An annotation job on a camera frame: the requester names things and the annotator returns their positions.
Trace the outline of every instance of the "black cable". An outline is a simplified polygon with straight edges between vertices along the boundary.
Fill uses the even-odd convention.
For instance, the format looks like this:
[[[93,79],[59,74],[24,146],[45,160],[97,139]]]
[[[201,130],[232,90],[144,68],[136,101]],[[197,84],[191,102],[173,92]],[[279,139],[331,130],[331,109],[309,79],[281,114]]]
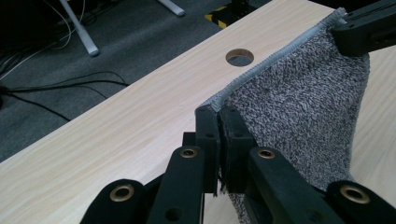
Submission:
[[[31,53],[35,49],[38,49],[38,46],[23,49],[2,50],[2,56],[0,58],[0,76],[11,70],[14,66],[20,63],[27,54]]]
[[[91,76],[98,75],[98,74],[112,74],[112,75],[115,75],[115,76],[119,77],[119,78],[122,80],[122,82],[103,79],[103,80],[92,80],[92,81],[76,82],[76,83],[72,83],[72,84],[68,84],[68,85],[60,85],[60,84],[63,84],[63,83],[65,83],[65,82],[69,82],[69,81],[72,81],[72,80],[81,79],[81,78],[84,78],[84,77],[91,77]],[[89,87],[89,86],[84,86],[84,85],[86,85],[86,84],[91,84],[91,83],[111,83],[111,84],[121,85],[121,86],[124,86],[124,87],[129,86],[129,84],[125,83],[125,80],[124,80],[120,75],[118,75],[117,73],[105,71],[105,72],[91,73],[91,74],[88,74],[88,75],[86,75],[86,76],[81,76],[81,77],[72,77],[72,78],[69,78],[69,79],[64,80],[64,81],[61,81],[61,82],[57,82],[57,83],[53,83],[53,84],[49,84],[49,85],[45,85],[45,86],[40,86],[40,87],[8,89],[8,88],[6,88],[6,87],[0,86],[0,95],[5,95],[5,96],[13,97],[13,98],[16,98],[16,99],[18,99],[18,100],[24,101],[25,103],[31,104],[31,105],[37,105],[37,106],[39,106],[39,107],[41,107],[41,108],[46,109],[46,110],[49,111],[50,113],[55,114],[55,115],[61,117],[62,119],[65,119],[65,120],[67,120],[67,121],[70,121],[70,119],[68,119],[66,116],[64,116],[64,115],[62,115],[62,114],[60,114],[60,113],[58,113],[58,112],[56,112],[56,111],[54,111],[54,110],[52,110],[52,109],[50,109],[50,108],[44,106],[44,105],[41,105],[41,104],[39,104],[39,103],[36,103],[36,102],[33,102],[33,101],[29,101],[29,100],[23,99],[23,98],[21,98],[21,97],[15,95],[14,93],[29,93],[29,92],[38,92],[38,91],[53,91],[53,90],[59,90],[59,89],[66,89],[66,88],[75,88],[75,87],[79,87],[79,88],[86,88],[86,89],[90,89],[90,90],[92,90],[92,91],[95,91],[95,92],[97,92],[98,94],[100,94],[101,96],[103,96],[105,99],[107,99],[107,97],[106,97],[104,94],[102,94],[101,92],[99,92],[98,90],[96,90],[96,89],[94,89],[94,88],[92,88],[92,87]]]
[[[119,74],[117,74],[117,73],[115,73],[115,72],[110,72],[110,71],[103,71],[103,72],[91,73],[91,74],[88,74],[88,75],[85,75],[85,76],[81,76],[81,77],[72,77],[72,78],[69,78],[69,79],[64,80],[64,81],[55,82],[55,83],[48,84],[48,85],[44,85],[44,86],[29,87],[29,88],[17,87],[17,88],[14,88],[13,90],[14,90],[14,91],[16,91],[16,90],[26,90],[26,89],[29,89],[29,90],[30,90],[30,89],[40,89],[40,88],[44,88],[44,87],[52,87],[52,86],[56,86],[56,85],[59,85],[59,84],[68,82],[68,81],[77,80],[77,79],[81,79],[81,78],[84,78],[84,77],[91,77],[91,76],[95,76],[95,75],[99,75],[99,74],[112,74],[112,75],[115,75],[116,77],[119,77],[119,78],[121,79],[122,84],[124,84],[124,86],[129,86],[129,84],[127,84],[127,83],[125,82],[125,80],[122,78],[122,76],[120,76]]]
[[[70,87],[75,87],[75,86],[81,86],[85,84],[91,84],[91,83],[112,83],[112,84],[117,84],[121,85],[124,87],[129,86],[128,84],[118,82],[118,81],[112,81],[112,80],[94,80],[94,81],[85,81],[85,82],[78,82],[70,85],[62,85],[62,86],[53,86],[53,87],[37,87],[37,88],[31,88],[31,89],[11,89],[12,92],[37,92],[37,91],[53,91],[53,90],[59,90],[59,89],[66,89]]]
[[[68,119],[66,116],[62,115],[61,113],[58,113],[58,112],[56,112],[56,111],[54,111],[54,110],[52,110],[52,109],[50,109],[50,108],[48,108],[48,107],[46,107],[46,106],[44,106],[44,105],[41,105],[41,104],[39,104],[39,103],[36,103],[36,102],[30,101],[30,100],[23,99],[23,98],[21,98],[21,97],[19,97],[19,96],[17,96],[17,95],[12,94],[12,93],[6,93],[6,94],[4,94],[4,95],[5,95],[5,96],[9,96],[9,97],[13,97],[13,98],[15,98],[15,99],[17,99],[17,100],[20,100],[20,101],[23,101],[23,102],[25,102],[25,103],[27,103],[27,104],[39,106],[39,107],[41,107],[41,108],[43,108],[43,109],[49,111],[50,113],[55,114],[55,115],[61,117],[62,119],[66,120],[66,121],[70,121],[70,119]]]
[[[86,88],[86,89],[90,89],[91,91],[95,91],[96,93],[98,93],[99,95],[103,96],[103,98],[107,99],[107,97],[102,94],[101,92],[97,91],[96,89],[92,88],[92,87],[87,87],[87,86],[74,86],[74,87],[81,87],[81,88]]]

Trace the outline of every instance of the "cable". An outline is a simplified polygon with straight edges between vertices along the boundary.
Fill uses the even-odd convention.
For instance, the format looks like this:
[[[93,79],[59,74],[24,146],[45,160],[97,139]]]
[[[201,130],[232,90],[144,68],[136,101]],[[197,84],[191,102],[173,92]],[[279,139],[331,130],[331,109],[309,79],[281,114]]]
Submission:
[[[7,72],[6,72],[5,74],[3,74],[2,77],[0,77],[0,80],[2,80],[3,78],[7,77],[12,71],[14,71],[17,67],[19,67],[21,64],[23,64],[23,63],[26,62],[27,60],[31,59],[32,57],[34,57],[34,56],[37,55],[38,53],[40,53],[40,52],[42,52],[42,51],[44,51],[44,50],[46,50],[46,49],[49,49],[50,47],[52,47],[53,45],[59,43],[60,41],[64,40],[64,39],[67,38],[67,37],[68,37],[68,38],[67,38],[66,43],[64,43],[61,47],[59,47],[59,48],[54,48],[54,49],[63,49],[63,48],[65,48],[65,47],[69,44],[70,39],[71,39],[71,35],[74,33],[75,30],[73,30],[73,31],[71,30],[70,25],[68,24],[67,20],[64,18],[64,16],[62,16],[62,14],[61,14],[58,10],[56,10],[55,7],[53,7],[53,6],[52,6],[49,2],[47,2],[46,0],[42,0],[42,1],[43,1],[44,3],[46,3],[49,7],[51,7],[51,8],[62,18],[62,20],[64,20],[64,23],[66,24],[67,29],[68,29],[68,35],[66,35],[66,36],[64,36],[64,37],[62,37],[62,38],[60,38],[59,41],[54,42],[54,43],[52,43],[52,44],[49,44],[48,46],[44,47],[43,49],[40,49],[40,50],[38,50],[37,52],[33,53],[33,54],[30,55],[29,57],[25,58],[25,59],[22,60],[21,62],[19,62],[19,63],[17,63],[16,65],[14,65],[9,71],[7,71],[6,69],[3,69],[3,71],[0,73],[0,76],[3,74],[3,72],[6,72],[6,71],[7,71]],[[82,12],[81,12],[81,17],[80,17],[80,20],[79,20],[79,21],[82,21],[82,18],[83,18],[83,16],[84,16],[84,11],[85,11],[85,0],[83,0]]]
[[[70,82],[72,80],[77,80],[77,79],[81,79],[81,78],[84,78],[84,77],[91,77],[91,76],[95,76],[95,75],[98,75],[98,74],[111,74],[111,75],[114,75],[116,77],[119,77],[122,80],[122,82],[108,80],[108,79],[97,79],[97,80],[90,80],[90,81],[80,81],[80,82],[75,82],[75,83],[71,83],[71,84],[63,84],[65,82]],[[64,115],[62,115],[62,114],[60,114],[60,113],[58,113],[58,112],[56,112],[56,111],[44,106],[44,105],[41,105],[39,103],[23,99],[23,98],[15,95],[14,93],[53,91],[53,90],[66,89],[66,88],[85,88],[85,89],[89,89],[89,90],[95,91],[96,93],[100,94],[102,97],[107,99],[107,97],[104,94],[102,94],[101,92],[99,92],[98,90],[96,90],[96,89],[94,89],[92,87],[89,87],[89,86],[85,86],[86,84],[91,84],[91,83],[110,83],[110,84],[121,85],[121,86],[124,86],[124,87],[129,86],[129,84],[125,83],[125,80],[119,74],[114,73],[114,72],[110,72],[110,71],[105,71],[105,72],[91,73],[91,74],[88,74],[88,75],[85,75],[85,76],[81,76],[81,77],[72,77],[72,78],[69,78],[69,79],[64,80],[64,81],[60,81],[60,82],[57,82],[57,83],[52,83],[52,84],[49,84],[49,85],[39,86],[39,87],[9,89],[9,88],[0,86],[0,96],[1,95],[5,95],[5,96],[9,96],[9,97],[13,97],[15,99],[21,100],[21,101],[23,101],[25,103],[28,103],[28,104],[31,104],[31,105],[37,105],[37,106],[39,106],[41,108],[46,109],[50,113],[55,114],[55,115],[61,117],[62,119],[65,119],[66,121],[70,121],[70,119],[68,119],[66,116],[64,116]]]
[[[25,49],[4,49],[1,50],[3,54],[3,58],[0,59],[0,75],[4,74],[5,72],[9,71],[15,64],[18,64],[23,57],[29,53],[29,51],[34,50],[35,47],[25,48]]]
[[[61,41],[61,40],[65,39],[66,37],[68,37],[66,43],[65,43],[63,46],[59,47],[59,48],[55,48],[55,49],[62,49],[62,48],[66,47],[66,46],[69,44],[70,39],[71,39],[71,35],[72,35],[72,33],[73,33],[74,31],[72,32],[72,30],[71,30],[71,28],[70,28],[70,25],[69,25],[69,23],[67,22],[67,20],[64,18],[64,16],[63,16],[58,10],[56,10],[55,7],[53,7],[53,6],[52,6],[49,2],[47,2],[46,0],[42,0],[42,1],[43,1],[45,4],[47,4],[50,8],[52,8],[52,10],[53,10],[54,12],[56,12],[56,14],[58,14],[58,15],[62,18],[62,20],[64,21],[64,24],[66,24],[66,26],[67,26],[67,30],[69,31],[69,34],[66,35],[66,36],[64,36],[64,37],[62,37],[62,38],[60,39],[60,41]]]
[[[21,97],[19,97],[19,96],[17,96],[17,95],[12,94],[12,93],[6,93],[6,94],[4,94],[4,95],[5,95],[5,96],[9,96],[9,97],[13,97],[13,98],[15,98],[15,99],[17,99],[17,100],[23,101],[23,102],[28,103],[28,104],[31,104],[31,105],[39,106],[39,107],[41,107],[41,108],[43,108],[43,109],[49,111],[50,113],[55,114],[55,115],[61,117],[62,119],[66,120],[66,121],[70,121],[70,119],[68,119],[66,116],[62,115],[61,113],[58,113],[58,112],[56,112],[56,111],[54,111],[54,110],[52,110],[52,109],[50,109],[50,108],[48,108],[48,107],[46,107],[46,106],[44,106],[44,105],[41,105],[41,104],[39,104],[39,103],[36,103],[36,102],[30,101],[30,100],[23,99],[23,98],[21,98]]]
[[[55,82],[55,83],[52,83],[52,84],[49,84],[49,85],[44,85],[44,86],[39,86],[39,87],[29,87],[29,89],[55,86],[55,85],[59,85],[59,84],[62,84],[62,83],[68,82],[68,81],[72,81],[72,80],[76,80],[76,79],[81,79],[81,78],[84,78],[84,77],[91,77],[91,76],[95,76],[95,75],[99,75],[99,74],[107,74],[107,73],[112,74],[112,75],[114,75],[114,76],[116,76],[116,77],[119,77],[119,78],[121,79],[121,81],[122,81],[123,84],[125,84],[125,85],[127,85],[127,86],[129,85],[129,84],[127,84],[127,83],[125,82],[125,80],[124,80],[124,79],[122,78],[122,76],[120,76],[119,74],[117,74],[117,73],[115,73],[115,72],[110,72],[110,71],[103,71],[103,72],[91,73],[91,74],[88,74],[88,75],[85,75],[85,76],[81,76],[81,77],[72,77],[72,78],[69,78],[69,79],[67,79],[67,80],[60,81],[60,82]],[[26,89],[26,88],[24,88],[24,87],[14,88],[14,90],[18,90],[18,89]]]
[[[66,89],[66,88],[71,88],[75,86],[81,86],[85,84],[91,84],[91,83],[112,83],[112,84],[117,84],[121,85],[124,87],[129,86],[128,84],[118,82],[118,81],[112,81],[112,80],[94,80],[94,81],[85,81],[85,82],[78,82],[70,85],[62,85],[62,86],[53,86],[53,87],[37,87],[37,88],[30,88],[30,89],[17,89],[17,90],[11,90],[12,92],[36,92],[36,91],[53,91],[53,90],[59,90],[59,89]]]
[[[102,94],[101,92],[97,91],[96,89],[94,89],[92,87],[87,87],[87,86],[74,86],[74,87],[82,87],[82,88],[90,89],[91,91],[95,91],[99,95],[103,96],[103,98],[107,99],[107,97],[104,94]]]
[[[49,49],[52,45],[54,45],[54,44],[56,44],[56,43],[57,43],[57,42],[52,43],[52,44],[50,44],[50,45],[44,47],[43,49],[41,49],[41,50],[39,50],[39,51],[33,53],[33,54],[30,55],[29,57],[27,57],[27,58],[25,58],[24,60],[22,60],[21,62],[17,63],[13,68],[11,68],[9,71],[7,71],[5,74],[3,74],[3,76],[0,77],[0,80],[2,80],[3,78],[7,77],[12,71],[14,71],[17,67],[19,67],[21,64],[23,64],[23,63],[26,62],[27,60],[31,59],[33,56],[37,55],[38,53],[40,53],[40,52],[42,52],[42,51],[44,51],[44,50],[46,50],[46,49]]]

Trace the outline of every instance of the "gray towel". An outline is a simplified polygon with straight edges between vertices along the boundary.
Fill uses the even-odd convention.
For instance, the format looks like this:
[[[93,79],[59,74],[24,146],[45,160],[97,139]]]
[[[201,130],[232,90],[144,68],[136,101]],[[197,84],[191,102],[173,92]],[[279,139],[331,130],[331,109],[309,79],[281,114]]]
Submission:
[[[239,110],[261,147],[273,147],[319,188],[349,174],[353,134],[369,75],[369,57],[339,53],[330,32],[337,9],[218,92],[204,105]],[[230,195],[249,223],[241,195]]]

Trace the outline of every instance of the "gray carpet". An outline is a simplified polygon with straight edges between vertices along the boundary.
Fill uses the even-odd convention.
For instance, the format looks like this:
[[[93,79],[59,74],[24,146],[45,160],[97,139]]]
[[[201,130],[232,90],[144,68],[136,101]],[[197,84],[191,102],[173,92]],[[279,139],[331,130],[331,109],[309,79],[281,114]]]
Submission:
[[[176,0],[186,10],[179,18],[155,0],[126,0],[97,17],[86,26],[93,41],[101,50],[95,58],[88,55],[77,34],[64,49],[46,49],[21,64],[0,81],[7,88],[43,86],[94,72],[111,71],[133,83],[177,55],[220,31],[204,18],[206,13],[221,7],[228,0]],[[250,1],[259,7],[262,0]],[[82,79],[112,79],[100,74]],[[90,84],[106,97],[122,90],[113,84]],[[69,119],[100,104],[105,98],[87,88],[72,88],[18,94],[24,99],[45,105]],[[0,109],[0,161],[30,146],[45,135],[66,124],[50,112],[14,98],[2,96]]]

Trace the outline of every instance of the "light wood tabletop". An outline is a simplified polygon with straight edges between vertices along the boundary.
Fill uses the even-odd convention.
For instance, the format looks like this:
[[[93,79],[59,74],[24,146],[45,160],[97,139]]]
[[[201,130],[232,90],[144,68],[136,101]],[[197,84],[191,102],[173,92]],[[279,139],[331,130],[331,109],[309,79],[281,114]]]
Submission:
[[[161,175],[194,109],[330,14],[305,0],[274,0],[0,163],[0,223],[79,223],[107,184]],[[232,49],[252,64],[229,65]],[[396,47],[371,54],[351,173],[396,205]],[[227,196],[206,196],[206,223],[237,223]]]

